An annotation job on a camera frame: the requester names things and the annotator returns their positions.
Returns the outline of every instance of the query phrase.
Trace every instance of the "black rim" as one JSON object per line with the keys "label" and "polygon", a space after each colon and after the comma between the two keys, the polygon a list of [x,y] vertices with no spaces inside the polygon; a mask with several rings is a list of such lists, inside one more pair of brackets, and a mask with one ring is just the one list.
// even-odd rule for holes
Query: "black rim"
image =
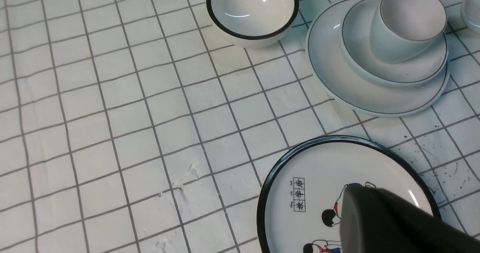
{"label": "black rim", "polygon": [[223,24],[221,24],[218,21],[218,19],[215,17],[215,14],[213,13],[213,9],[212,9],[212,0],[206,0],[206,3],[207,3],[208,15],[210,16],[210,18],[214,22],[214,24],[217,27],[219,27],[221,30],[223,30],[227,34],[230,34],[231,36],[235,36],[235,37],[240,38],[240,39],[259,40],[259,39],[267,39],[267,38],[276,36],[278,34],[281,34],[283,31],[288,29],[288,27],[290,27],[290,25],[295,20],[295,17],[297,17],[297,13],[299,11],[299,0],[293,0],[293,1],[295,2],[295,5],[293,7],[293,13],[292,13],[292,16],[290,17],[290,19],[287,21],[287,23],[283,27],[281,27],[280,29],[278,29],[278,30],[276,30],[276,31],[274,31],[270,34],[259,35],[259,36],[243,35],[243,34],[236,33],[232,30],[229,30],[227,27],[225,27]]}
{"label": "black rim", "polygon": [[262,186],[262,190],[260,191],[260,195],[258,198],[258,206],[257,206],[257,235],[260,243],[260,248],[262,249],[263,253],[271,253],[269,249],[269,244],[267,242],[267,236],[265,231],[265,211],[266,211],[265,209],[267,204],[267,197],[269,195],[270,189],[272,187],[272,184],[276,176],[278,175],[278,173],[280,173],[283,167],[297,154],[311,147],[314,147],[320,144],[331,143],[331,142],[346,142],[346,143],[362,145],[362,146],[374,149],[390,157],[397,164],[399,164],[415,180],[415,182],[421,188],[421,190],[425,194],[425,197],[427,198],[430,204],[430,208],[432,209],[433,216],[438,219],[442,219],[440,215],[440,211],[437,207],[437,204],[435,203],[434,197],[430,193],[430,190],[428,189],[427,185],[422,181],[420,176],[413,170],[413,168],[405,160],[403,160],[400,156],[398,156],[391,150],[375,142],[371,142],[370,140],[365,140],[362,138],[357,138],[352,136],[318,137],[315,139],[307,140],[306,142],[303,142],[293,147],[290,151],[288,151],[285,155],[281,157],[281,159],[279,159],[275,163],[275,165],[269,172],[267,178],[265,179],[264,185]]}

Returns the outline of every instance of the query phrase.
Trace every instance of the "cup rim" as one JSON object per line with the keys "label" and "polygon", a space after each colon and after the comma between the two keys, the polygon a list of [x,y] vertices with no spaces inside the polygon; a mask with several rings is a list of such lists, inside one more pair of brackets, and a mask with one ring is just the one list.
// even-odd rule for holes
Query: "cup rim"
{"label": "cup rim", "polygon": [[375,80],[375,82],[377,83],[382,83],[384,85],[389,85],[389,86],[393,86],[393,87],[415,87],[416,85],[420,85],[424,82],[426,82],[427,80],[430,80],[432,79],[433,77],[435,77],[441,70],[443,70],[444,66],[446,65],[446,63],[448,62],[448,56],[449,56],[449,46],[447,44],[447,39],[446,39],[446,36],[445,34],[443,34],[444,36],[444,41],[445,41],[445,56],[444,56],[444,59],[443,59],[443,62],[442,64],[440,65],[440,67],[435,71],[433,72],[431,75],[429,75],[428,77],[425,77],[423,78],[422,80],[416,80],[416,81],[411,81],[411,82],[401,82],[401,81],[393,81],[393,80],[386,80],[385,78],[382,78],[382,77],[379,77],[377,75],[374,75],[372,73],[370,73],[369,71],[365,70],[361,65],[358,64],[358,62],[353,58],[353,56],[351,55],[350,51],[348,50],[347,48],[347,45],[345,43],[345,34],[344,34],[344,31],[345,31],[345,21],[347,20],[347,16],[350,14],[350,12],[353,10],[353,8],[355,6],[357,6],[358,4],[360,3],[363,3],[365,2],[366,0],[360,0],[358,3],[355,3],[355,5],[353,5],[350,9],[348,9],[347,13],[345,14],[345,17],[343,18],[343,21],[342,21],[342,25],[341,25],[341,31],[339,31],[340,33],[340,47],[341,49],[343,49],[344,51],[346,51],[346,53],[348,54],[348,57],[345,57],[347,60],[350,60],[351,62],[353,62],[353,64],[361,71],[363,72],[362,74],[365,74],[365,75],[368,75],[369,77],[372,78],[372,80]]}
{"label": "cup rim", "polygon": [[228,29],[227,27],[225,27],[216,17],[215,17],[215,14],[213,13],[213,8],[212,8],[212,0],[206,0],[206,7],[207,7],[207,12],[208,12],[208,15],[211,19],[211,21],[219,28],[221,29],[223,32],[226,32],[227,34],[233,36],[233,37],[236,37],[236,38],[239,38],[239,39],[246,39],[246,40],[261,40],[261,39],[267,39],[267,38],[271,38],[273,36],[276,36],[276,35],[279,35],[281,34],[282,32],[284,32],[285,30],[287,30],[291,24],[293,23],[293,21],[295,20],[295,18],[297,17],[297,13],[299,11],[299,0],[293,0],[294,4],[293,4],[293,12],[292,12],[292,15],[290,16],[290,19],[288,19],[288,21],[285,23],[285,25],[283,25],[283,27],[281,27],[280,29],[276,30],[276,31],[273,31],[269,34],[265,34],[265,35],[244,35],[244,34],[239,34],[237,32],[234,32],[230,29]]}
{"label": "cup rim", "polygon": [[380,1],[380,5],[379,5],[379,7],[378,7],[378,10],[379,10],[379,15],[380,15],[380,17],[382,18],[382,22],[385,24],[385,26],[388,28],[389,31],[393,32],[393,34],[395,34],[396,36],[399,36],[399,37],[402,38],[402,39],[408,40],[408,41],[425,42],[425,41],[429,41],[429,40],[434,39],[434,38],[436,38],[437,36],[441,35],[441,34],[444,32],[444,30],[445,30],[445,28],[446,28],[446,26],[447,26],[448,17],[447,17],[447,11],[446,11],[446,9],[445,9],[445,6],[443,5],[443,3],[442,3],[440,0],[437,0],[437,1],[442,5],[442,8],[443,8],[443,10],[444,10],[445,23],[444,23],[443,28],[438,32],[438,34],[435,34],[434,36],[432,36],[432,37],[430,37],[430,38],[428,38],[428,39],[424,39],[424,40],[417,40],[417,39],[405,38],[405,37],[399,35],[398,33],[394,32],[394,31],[391,29],[391,27],[389,27],[389,25],[387,24],[387,22],[385,22],[384,16],[383,16],[383,14],[382,14],[382,5],[383,5],[384,0],[381,0],[381,1]]}

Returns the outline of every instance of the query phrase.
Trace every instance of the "grid pattern tablecloth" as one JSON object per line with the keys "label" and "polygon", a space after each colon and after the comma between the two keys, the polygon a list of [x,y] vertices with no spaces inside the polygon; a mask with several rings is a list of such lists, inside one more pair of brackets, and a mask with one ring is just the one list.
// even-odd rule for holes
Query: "grid pattern tablecloth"
{"label": "grid pattern tablecloth", "polygon": [[403,156],[444,221],[480,237],[480,36],[449,16],[432,108],[375,118],[330,99],[305,36],[336,0],[300,0],[264,49],[223,41],[205,0],[0,0],[0,251],[259,253],[270,167],[325,134]]}

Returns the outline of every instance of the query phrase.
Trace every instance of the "cartoon child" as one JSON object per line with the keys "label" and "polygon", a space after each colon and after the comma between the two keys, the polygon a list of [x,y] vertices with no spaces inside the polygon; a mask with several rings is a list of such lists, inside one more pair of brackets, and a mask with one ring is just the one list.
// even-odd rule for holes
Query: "cartoon child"
{"label": "cartoon child", "polygon": [[[340,223],[341,221],[341,210],[342,210],[342,201],[343,201],[343,192],[345,191],[345,188],[347,187],[361,187],[362,185],[359,183],[351,183],[347,184],[343,187],[342,192],[340,193],[340,196],[335,202],[335,205],[333,206],[333,209],[326,209],[325,211],[322,212],[322,221],[324,221],[324,224],[327,227],[333,227],[336,224]],[[365,182],[365,187],[368,188],[377,188],[374,184],[370,182]]]}
{"label": "cartoon child", "polygon": [[303,253],[342,253],[339,241],[315,240],[303,246]]}

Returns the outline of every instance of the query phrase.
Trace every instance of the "white cup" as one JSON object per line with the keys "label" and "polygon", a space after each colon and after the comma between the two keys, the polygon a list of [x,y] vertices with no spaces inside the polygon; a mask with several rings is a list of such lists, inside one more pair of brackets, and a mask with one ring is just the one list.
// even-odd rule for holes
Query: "white cup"
{"label": "white cup", "polygon": [[429,47],[447,24],[439,0],[382,0],[373,16],[370,45],[386,63],[400,63]]}

